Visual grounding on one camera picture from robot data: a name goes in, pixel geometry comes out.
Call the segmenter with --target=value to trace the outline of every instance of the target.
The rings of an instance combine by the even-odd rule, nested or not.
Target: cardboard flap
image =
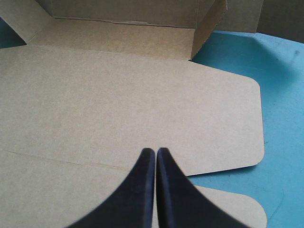
[[[26,43],[52,21],[35,0],[0,0],[0,17]]]
[[[226,0],[215,0],[207,14],[201,20],[194,33],[191,58],[193,58],[206,42],[216,25],[227,11]]]
[[[128,171],[98,165],[75,165],[0,149],[0,173],[1,227],[61,228],[103,202],[120,185]],[[264,210],[252,198],[197,188],[246,225],[266,227]],[[156,203],[153,212],[152,227],[158,228]]]
[[[129,169],[142,148],[168,147],[186,175],[263,158],[260,89],[248,77],[185,60],[56,47],[0,54],[6,150]]]

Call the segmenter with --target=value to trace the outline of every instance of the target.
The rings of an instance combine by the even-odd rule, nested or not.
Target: cardboard panel
[[[52,0],[36,0],[36,2],[39,3],[39,5],[48,12],[49,15],[53,15],[53,6],[52,6]]]
[[[304,42],[304,1],[264,0],[258,32]]]
[[[26,43],[52,21],[35,0],[0,0],[0,16]]]
[[[214,0],[200,0],[198,21]],[[263,0],[228,0],[228,11],[216,30],[256,32]]]
[[[257,164],[259,85],[185,60],[36,47],[0,50],[0,148],[130,169],[168,147],[186,175]]]
[[[6,228],[66,227],[104,201],[127,175],[120,169],[75,165],[2,150],[0,173],[0,226]],[[252,198],[198,189],[250,227],[266,227],[264,210]],[[159,227],[156,216],[152,227]]]
[[[58,18],[195,28],[197,0],[53,0]]]
[[[191,58],[193,58],[206,42],[223,14],[227,11],[226,0],[215,0],[194,33]]]
[[[55,21],[31,43],[165,58],[189,59],[191,56],[194,29],[88,20]]]

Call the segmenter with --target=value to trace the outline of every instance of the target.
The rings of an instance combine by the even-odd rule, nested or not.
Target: box side wall
[[[200,0],[198,22],[214,0]],[[228,0],[228,11],[216,30],[256,32],[263,0]]]
[[[227,11],[226,0],[215,0],[194,33],[191,58],[193,58],[206,42],[216,25]]]
[[[303,0],[265,0],[257,31],[303,43],[303,9]]]
[[[195,28],[197,0],[52,0],[57,18]]]

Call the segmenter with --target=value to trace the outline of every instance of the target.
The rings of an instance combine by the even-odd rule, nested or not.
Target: corrugated cardboard
[[[194,29],[89,20],[54,21],[31,44],[177,59],[191,57]]]
[[[215,0],[36,0],[55,18],[197,28]],[[302,0],[227,0],[216,30],[262,32],[304,41]]]
[[[55,18],[195,28],[197,0],[52,0]]]
[[[119,185],[143,147],[169,147],[187,175],[262,159],[258,84],[186,61],[195,29],[52,19],[33,0],[0,6],[29,43],[0,50],[1,225],[68,225]],[[204,17],[196,49],[225,7],[217,0]],[[265,227],[256,202],[210,191]]]
[[[209,23],[210,21],[220,21],[222,15],[227,11],[226,0],[214,1],[208,12],[204,15],[201,22],[197,25],[194,33],[193,46],[191,58],[193,58],[202,45],[206,42],[209,35],[214,29],[214,23]]]
[[[57,47],[3,49],[2,148],[129,169],[168,147],[187,175],[257,164],[260,91],[193,62]]]
[[[104,201],[127,171],[76,165],[0,151],[1,227],[62,228]],[[252,198],[197,187],[231,216],[253,228],[266,227],[263,208]],[[158,227],[154,208],[153,228]]]

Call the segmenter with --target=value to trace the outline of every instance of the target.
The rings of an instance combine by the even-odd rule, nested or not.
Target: blue surface
[[[216,31],[193,61],[259,83],[265,156],[254,167],[190,180],[255,198],[266,211],[269,228],[303,228],[304,44],[258,33]]]

